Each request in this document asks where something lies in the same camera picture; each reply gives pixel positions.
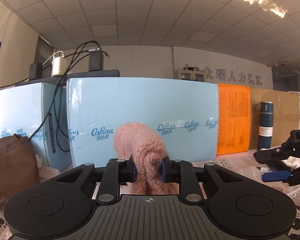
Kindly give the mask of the pink knitted sweater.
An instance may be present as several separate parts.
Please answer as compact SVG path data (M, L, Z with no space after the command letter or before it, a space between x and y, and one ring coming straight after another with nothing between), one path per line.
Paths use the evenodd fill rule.
M115 131L114 148L119 159L132 158L136 166L136 181L132 183L132 194L166 195L178 194L176 183L164 183L161 163L167 156L162 139L142 123L128 123Z

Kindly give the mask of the white garment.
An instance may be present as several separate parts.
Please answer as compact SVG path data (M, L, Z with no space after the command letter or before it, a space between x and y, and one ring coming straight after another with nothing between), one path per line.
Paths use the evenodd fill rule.
M284 160L283 163L285 163L286 166L294 170L300 167L300 158L289 157L288 159Z

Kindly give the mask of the pink patterned bed sheet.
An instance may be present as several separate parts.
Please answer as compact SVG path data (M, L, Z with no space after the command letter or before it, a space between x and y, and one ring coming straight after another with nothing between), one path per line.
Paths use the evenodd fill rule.
M257 182L215 163L159 161L159 178L178 194L122 194L141 174L133 159L85 163L10 198L0 239L293 239L300 210L268 186L300 184L295 171Z

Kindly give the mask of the dark blue thermos bottle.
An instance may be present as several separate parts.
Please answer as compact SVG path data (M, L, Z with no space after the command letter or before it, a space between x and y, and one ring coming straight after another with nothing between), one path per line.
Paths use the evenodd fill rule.
M271 101L262 101L255 106L255 109L260 112L257 151L261 151L262 149L269 149L271 147L274 103Z

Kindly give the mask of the brown cardboard box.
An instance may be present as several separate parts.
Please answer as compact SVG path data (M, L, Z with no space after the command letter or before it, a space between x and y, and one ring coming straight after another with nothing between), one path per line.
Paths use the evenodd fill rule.
M252 88L251 93L251 133L249 149L256 149L259 135L260 103L274 104L274 124L271 146L285 142L292 130L299 128L299 95L277 90Z

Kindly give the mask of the right light blue carton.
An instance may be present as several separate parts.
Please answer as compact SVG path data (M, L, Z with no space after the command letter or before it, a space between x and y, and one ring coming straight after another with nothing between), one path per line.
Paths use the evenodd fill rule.
M67 81L72 163L105 166L125 124L142 123L164 141L171 159L212 160L218 139L218 87L213 83L142 77Z

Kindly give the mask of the light blue carton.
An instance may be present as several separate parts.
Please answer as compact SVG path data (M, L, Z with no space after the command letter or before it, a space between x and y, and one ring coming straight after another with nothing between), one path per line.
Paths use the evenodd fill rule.
M66 90L33 83L0 90L0 138L28 137L43 165L65 170L72 162Z
M171 159L212 160L218 139L218 87L213 83L142 77L67 81L72 163L105 166L125 124L142 123L164 141Z

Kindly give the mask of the orange printed carton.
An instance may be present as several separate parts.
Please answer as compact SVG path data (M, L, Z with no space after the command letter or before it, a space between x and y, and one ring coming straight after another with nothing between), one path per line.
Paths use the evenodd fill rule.
M219 121L218 155L245 152L251 133L250 88L239 85L218 85Z

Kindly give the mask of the wooden glass cabinet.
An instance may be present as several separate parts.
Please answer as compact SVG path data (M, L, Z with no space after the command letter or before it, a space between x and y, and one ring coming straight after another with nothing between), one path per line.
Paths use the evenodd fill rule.
M204 73L187 69L178 69L174 71L174 79L204 82Z

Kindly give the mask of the left light blue carton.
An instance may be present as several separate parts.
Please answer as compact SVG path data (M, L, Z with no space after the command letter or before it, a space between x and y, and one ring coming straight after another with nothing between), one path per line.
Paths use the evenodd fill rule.
M66 90L33 83L0 90L0 138L28 137L43 165L65 170L72 162Z

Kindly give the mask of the brown fabric garment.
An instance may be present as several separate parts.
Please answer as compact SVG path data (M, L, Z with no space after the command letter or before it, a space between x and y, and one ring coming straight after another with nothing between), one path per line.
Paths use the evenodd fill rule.
M0 138L0 211L15 194L40 182L36 156L28 137Z

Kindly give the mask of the black power adapter right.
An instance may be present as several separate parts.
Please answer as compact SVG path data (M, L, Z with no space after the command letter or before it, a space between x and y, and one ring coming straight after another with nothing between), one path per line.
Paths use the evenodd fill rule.
M101 51L92 51L89 54L89 72L103 70L104 55Z

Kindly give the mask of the black power adapter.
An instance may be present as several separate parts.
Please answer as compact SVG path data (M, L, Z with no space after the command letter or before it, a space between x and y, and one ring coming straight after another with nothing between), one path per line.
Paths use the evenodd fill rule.
M103 70L104 55L101 51L92 51L89 54L89 72Z
M30 65L29 80L38 80L42 78L43 64L33 63Z

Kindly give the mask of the white power strip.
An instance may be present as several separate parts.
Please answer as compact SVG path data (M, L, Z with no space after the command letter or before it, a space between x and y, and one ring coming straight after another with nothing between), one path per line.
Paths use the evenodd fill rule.
M58 56L53 58L52 61L52 73L51 76L59 76L59 75L63 75L65 70L65 62L64 62L64 58L62 56Z

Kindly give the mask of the black power adapter left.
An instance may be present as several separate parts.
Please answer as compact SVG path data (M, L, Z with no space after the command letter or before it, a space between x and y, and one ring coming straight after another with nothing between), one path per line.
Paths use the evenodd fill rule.
M38 80L42 78L43 64L33 63L30 65L29 80Z

